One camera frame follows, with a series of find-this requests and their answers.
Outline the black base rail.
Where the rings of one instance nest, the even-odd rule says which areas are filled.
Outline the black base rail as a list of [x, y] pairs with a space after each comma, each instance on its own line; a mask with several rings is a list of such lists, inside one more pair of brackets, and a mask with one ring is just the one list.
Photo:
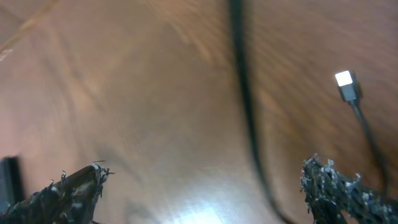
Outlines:
[[25, 200], [24, 186], [17, 156], [1, 158], [1, 213]]

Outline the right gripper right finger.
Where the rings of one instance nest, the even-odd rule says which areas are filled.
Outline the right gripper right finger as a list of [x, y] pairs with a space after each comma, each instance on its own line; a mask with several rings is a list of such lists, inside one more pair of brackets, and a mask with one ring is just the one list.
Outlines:
[[346, 212], [358, 223], [397, 224], [397, 200], [361, 184], [361, 175], [349, 178], [323, 165], [314, 154], [303, 161], [300, 182], [305, 192], [307, 212], [314, 223], [346, 223]]

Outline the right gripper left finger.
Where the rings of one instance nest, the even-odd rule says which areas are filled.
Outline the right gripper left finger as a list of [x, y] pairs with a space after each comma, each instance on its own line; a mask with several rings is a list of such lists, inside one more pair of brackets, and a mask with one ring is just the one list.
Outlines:
[[1, 224], [95, 223], [94, 211], [103, 184], [113, 173], [97, 163], [51, 182], [28, 199], [1, 212]]

